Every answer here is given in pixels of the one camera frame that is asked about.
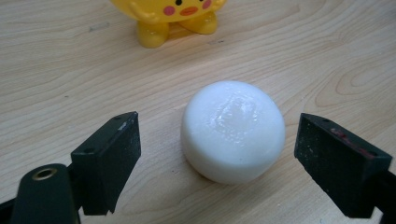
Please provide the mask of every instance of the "pink cheek spot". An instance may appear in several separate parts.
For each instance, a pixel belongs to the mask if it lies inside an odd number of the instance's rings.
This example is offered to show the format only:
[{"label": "pink cheek spot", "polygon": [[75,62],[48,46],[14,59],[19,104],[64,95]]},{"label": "pink cheek spot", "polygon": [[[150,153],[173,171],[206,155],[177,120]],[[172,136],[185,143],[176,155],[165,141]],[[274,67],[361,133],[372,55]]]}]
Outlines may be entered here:
[{"label": "pink cheek spot", "polygon": [[212,5],[212,1],[211,1],[211,0],[206,0],[206,1],[204,2],[204,4],[202,5],[202,8],[203,8],[203,9],[207,9],[207,8],[210,7],[210,5]]},{"label": "pink cheek spot", "polygon": [[165,7],[163,9],[163,14],[166,16],[172,16],[175,13],[175,8],[174,7]]}]

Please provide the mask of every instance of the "wood grain surface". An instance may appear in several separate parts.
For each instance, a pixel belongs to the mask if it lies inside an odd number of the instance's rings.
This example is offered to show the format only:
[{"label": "wood grain surface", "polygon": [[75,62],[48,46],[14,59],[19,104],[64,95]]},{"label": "wood grain surface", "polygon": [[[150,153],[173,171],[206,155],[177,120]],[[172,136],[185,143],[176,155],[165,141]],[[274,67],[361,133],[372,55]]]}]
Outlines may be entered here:
[{"label": "wood grain surface", "polygon": [[[142,157],[116,212],[83,223],[378,223],[377,209],[344,217],[293,150],[305,112],[396,156],[396,1],[229,0],[218,19],[213,35],[173,24],[162,47],[144,49],[106,0],[0,1],[0,202],[30,170],[69,164],[108,119],[137,111]],[[179,139],[190,98],[226,79],[271,95],[287,125],[276,164],[237,186],[195,172]]]}]

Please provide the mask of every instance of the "yellow plastic toy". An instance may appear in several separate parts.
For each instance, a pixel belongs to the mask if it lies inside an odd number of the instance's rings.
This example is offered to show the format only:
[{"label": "yellow plastic toy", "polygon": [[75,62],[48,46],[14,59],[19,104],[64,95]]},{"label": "yellow plastic toy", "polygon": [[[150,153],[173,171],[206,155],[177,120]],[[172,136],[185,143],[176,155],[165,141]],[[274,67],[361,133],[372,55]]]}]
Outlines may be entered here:
[{"label": "yellow plastic toy", "polygon": [[215,11],[226,0],[111,0],[124,14],[137,20],[137,36],[142,46],[158,48],[167,39],[169,22],[187,30],[213,34],[218,22]]}]

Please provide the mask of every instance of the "white soap bar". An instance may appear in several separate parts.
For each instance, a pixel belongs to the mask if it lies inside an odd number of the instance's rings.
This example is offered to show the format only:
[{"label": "white soap bar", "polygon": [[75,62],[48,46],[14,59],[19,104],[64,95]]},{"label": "white soap bar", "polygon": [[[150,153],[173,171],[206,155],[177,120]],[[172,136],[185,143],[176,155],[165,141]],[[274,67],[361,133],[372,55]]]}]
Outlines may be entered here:
[{"label": "white soap bar", "polygon": [[285,123],[274,101],[239,81],[221,81],[196,93],[181,125],[184,154],[202,175],[240,184],[262,175],[285,144]]}]

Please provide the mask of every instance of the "table surface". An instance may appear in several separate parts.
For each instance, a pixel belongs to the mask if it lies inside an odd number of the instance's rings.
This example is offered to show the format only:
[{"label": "table surface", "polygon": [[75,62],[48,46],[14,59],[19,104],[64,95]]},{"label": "table surface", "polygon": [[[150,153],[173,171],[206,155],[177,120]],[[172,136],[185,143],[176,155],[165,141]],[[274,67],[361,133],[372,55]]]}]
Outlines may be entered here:
[{"label": "table surface", "polygon": [[[396,2],[229,0],[217,15],[213,35],[172,24],[162,47],[144,49],[106,0],[3,0],[0,202],[30,170],[69,164],[107,120],[137,111],[142,157],[116,212],[83,223],[378,223],[377,209],[344,217],[293,150],[305,112],[396,155]],[[202,177],[180,144],[187,102],[226,79],[271,95],[287,125],[276,164],[244,185]]]}]

